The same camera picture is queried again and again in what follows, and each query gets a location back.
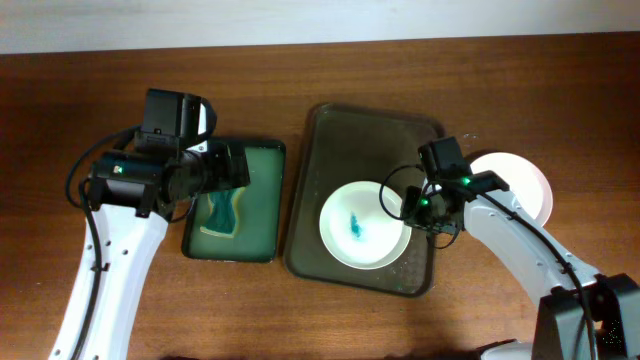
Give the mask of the white plate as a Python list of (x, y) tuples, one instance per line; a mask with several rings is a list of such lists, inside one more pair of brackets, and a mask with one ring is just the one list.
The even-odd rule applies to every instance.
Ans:
[(473, 173), (493, 171), (515, 194), (523, 209), (541, 226), (552, 213), (553, 193), (542, 171), (529, 160), (507, 152), (482, 155), (470, 164)]
[(394, 218), (401, 197), (372, 181), (348, 183), (325, 201), (319, 215), (321, 240), (342, 264), (374, 270), (397, 260), (406, 250), (411, 228)]

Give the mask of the green and yellow sponge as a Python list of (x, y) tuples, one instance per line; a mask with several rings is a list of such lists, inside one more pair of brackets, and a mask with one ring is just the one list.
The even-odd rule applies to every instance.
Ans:
[(239, 226), (239, 199), (245, 187), (207, 194), (209, 215), (200, 226), (204, 234), (222, 238), (233, 238)]

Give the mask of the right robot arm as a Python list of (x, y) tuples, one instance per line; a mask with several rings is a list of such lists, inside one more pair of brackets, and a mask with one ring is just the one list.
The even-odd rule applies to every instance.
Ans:
[(480, 359), (636, 359), (639, 286), (602, 274), (564, 248), (492, 171), (472, 172), (455, 138), (418, 149), (421, 187), (402, 202), (405, 225), (434, 237), (467, 232), (502, 262), (538, 308), (534, 339), (481, 348)]

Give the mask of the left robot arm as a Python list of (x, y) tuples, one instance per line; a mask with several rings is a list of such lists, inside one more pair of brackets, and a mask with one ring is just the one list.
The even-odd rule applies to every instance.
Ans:
[(178, 205), (249, 185), (244, 148), (213, 139), (216, 123), (206, 98), (150, 89), (141, 124), (82, 154), (101, 153), (67, 198), (86, 232), (51, 358), (126, 358), (146, 276)]

